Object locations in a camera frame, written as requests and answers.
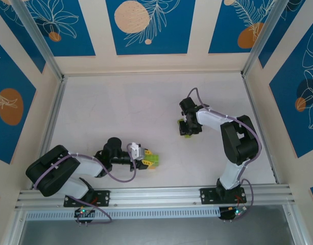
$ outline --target floor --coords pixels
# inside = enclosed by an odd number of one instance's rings
[[[254,206],[232,223],[216,217],[128,219],[87,228],[75,221],[29,221],[19,244],[293,245],[294,241],[282,207]]]
[[[179,102],[198,87],[204,103],[231,116],[253,115],[239,73],[171,73],[69,77],[51,148],[94,155],[110,137],[140,143],[159,155],[154,170],[140,170],[130,183],[109,176],[85,177],[94,188],[214,185],[226,166],[221,134],[203,127],[192,138],[179,135]],[[196,95],[192,95],[197,104]],[[113,165],[112,174],[132,176],[127,165]],[[252,184],[275,183],[265,150],[248,166],[244,178]]]

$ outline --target white platform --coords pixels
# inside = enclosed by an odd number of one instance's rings
[[[94,155],[110,137],[141,143],[159,155],[155,170],[139,170],[135,180],[118,183],[109,176],[84,177],[94,188],[215,185],[226,165],[221,134],[203,127],[186,139],[179,135],[179,102],[198,87],[204,103],[257,124],[239,73],[181,73],[70,77],[51,148]],[[197,104],[196,94],[192,98]],[[114,176],[129,179],[127,165],[113,165]],[[253,184],[275,183],[265,150],[244,175]]]

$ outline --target white table surface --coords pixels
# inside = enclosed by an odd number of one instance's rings
[[[140,143],[159,155],[154,170],[138,170],[130,183],[109,176],[83,176],[94,188],[171,187],[215,185],[226,166],[221,134],[203,132],[184,138],[177,120],[179,102],[198,87],[204,103],[231,116],[254,114],[239,73],[172,73],[69,77],[53,134],[51,148],[61,144],[71,152],[94,155],[110,137]],[[196,104],[196,94],[192,94]],[[111,172],[129,179],[128,165],[113,165]],[[275,183],[265,150],[246,169],[252,184]]]

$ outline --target cream wall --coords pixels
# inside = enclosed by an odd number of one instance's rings
[[[268,140],[269,150],[283,183],[289,183],[294,198],[313,238],[313,151],[297,158],[279,109],[269,87],[277,71],[313,23],[313,0],[307,0],[272,57],[261,69],[257,61],[247,82]]]
[[[209,55],[222,0],[196,0],[186,55],[117,56],[105,0],[79,0],[95,57],[56,57],[64,74],[241,70],[249,53]]]
[[[29,186],[25,176],[26,168],[36,160],[52,102],[58,87],[58,80],[48,66],[43,74],[39,72],[26,51],[14,37],[0,16],[0,45],[19,66],[31,83],[36,94],[23,127],[11,164],[0,161],[0,243],[6,230],[19,191]]]

